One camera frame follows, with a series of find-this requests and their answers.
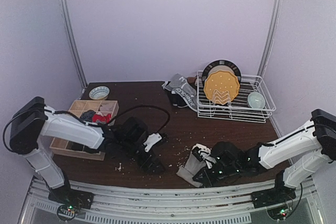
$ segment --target wooden organizer tray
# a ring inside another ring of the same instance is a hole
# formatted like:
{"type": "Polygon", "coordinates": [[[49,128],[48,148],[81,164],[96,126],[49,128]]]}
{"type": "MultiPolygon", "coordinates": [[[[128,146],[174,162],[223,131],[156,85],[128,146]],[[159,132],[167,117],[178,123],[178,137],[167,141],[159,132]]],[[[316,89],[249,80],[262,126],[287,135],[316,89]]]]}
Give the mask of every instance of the wooden organizer tray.
{"type": "MultiPolygon", "coordinates": [[[[114,117],[119,110],[119,105],[117,101],[76,100],[71,105],[69,111],[74,115],[80,117],[84,112],[88,110],[93,110],[95,112],[100,111],[103,115],[111,113],[112,114],[111,116],[114,117]],[[99,110],[100,107],[104,104],[108,105],[111,109],[109,111],[100,111],[99,110]]],[[[52,150],[53,153],[58,155],[94,159],[100,161],[104,160],[105,157],[104,152],[91,154],[84,151],[74,151],[71,149],[72,145],[73,142],[71,141],[54,137],[53,141],[51,142],[50,149],[52,150]]]]}

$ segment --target wire rack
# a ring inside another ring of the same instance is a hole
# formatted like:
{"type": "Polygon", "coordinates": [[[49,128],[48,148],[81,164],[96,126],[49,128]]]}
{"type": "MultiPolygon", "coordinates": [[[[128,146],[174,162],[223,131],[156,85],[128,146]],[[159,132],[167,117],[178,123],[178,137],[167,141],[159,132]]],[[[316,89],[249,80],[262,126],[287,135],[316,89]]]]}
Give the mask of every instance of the wire rack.
{"type": "Polygon", "coordinates": [[[276,110],[274,101],[260,76],[243,74],[240,82],[239,94],[234,100],[230,100],[228,91],[215,91],[213,98],[208,100],[203,91],[202,71],[197,72],[197,115],[199,118],[214,118],[224,120],[245,121],[254,123],[266,123],[266,120],[276,110]],[[247,97],[251,92],[261,93],[266,106],[263,109],[253,109],[247,105],[247,97]],[[219,100],[225,105],[216,104],[219,100]]]}

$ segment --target white wall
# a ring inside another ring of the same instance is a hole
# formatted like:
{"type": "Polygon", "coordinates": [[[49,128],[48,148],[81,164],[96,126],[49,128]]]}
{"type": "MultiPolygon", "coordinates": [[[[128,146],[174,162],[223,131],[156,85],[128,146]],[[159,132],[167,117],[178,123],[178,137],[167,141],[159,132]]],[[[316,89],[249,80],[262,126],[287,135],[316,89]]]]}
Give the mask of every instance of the white wall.
{"type": "MultiPolygon", "coordinates": [[[[0,129],[39,95],[67,109],[80,95],[58,0],[0,0],[0,129]]],[[[32,169],[0,144],[1,223],[14,224],[32,169]]]]}
{"type": "Polygon", "coordinates": [[[256,74],[274,0],[68,0],[88,81],[170,80],[218,59],[256,74]]]}
{"type": "MultiPolygon", "coordinates": [[[[321,108],[336,115],[336,0],[283,0],[265,82],[282,134],[321,108]]],[[[335,223],[336,164],[314,177],[328,223],[335,223]]]]}

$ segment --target bowl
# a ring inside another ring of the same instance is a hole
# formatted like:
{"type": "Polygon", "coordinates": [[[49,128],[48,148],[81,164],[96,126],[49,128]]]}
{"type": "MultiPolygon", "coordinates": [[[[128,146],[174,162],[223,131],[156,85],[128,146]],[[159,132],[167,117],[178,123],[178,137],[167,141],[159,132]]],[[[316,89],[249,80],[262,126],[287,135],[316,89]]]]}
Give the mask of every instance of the bowl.
{"type": "Polygon", "coordinates": [[[89,93],[89,97],[93,100],[106,100],[110,93],[110,89],[105,86],[99,86],[92,89],[89,93]]]}
{"type": "Polygon", "coordinates": [[[247,104],[253,109],[263,109],[266,105],[266,100],[259,92],[252,92],[247,97],[247,104]]]}

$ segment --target red object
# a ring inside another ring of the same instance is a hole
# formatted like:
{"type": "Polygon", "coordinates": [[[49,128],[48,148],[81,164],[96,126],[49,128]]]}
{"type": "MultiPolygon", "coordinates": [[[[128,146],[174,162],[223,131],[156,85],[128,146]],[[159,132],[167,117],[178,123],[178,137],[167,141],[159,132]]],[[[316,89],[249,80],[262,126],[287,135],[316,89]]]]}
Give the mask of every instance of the red object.
{"type": "Polygon", "coordinates": [[[107,115],[95,114],[92,118],[93,123],[107,123],[110,120],[111,120],[111,114],[107,114],[107,115]]]}

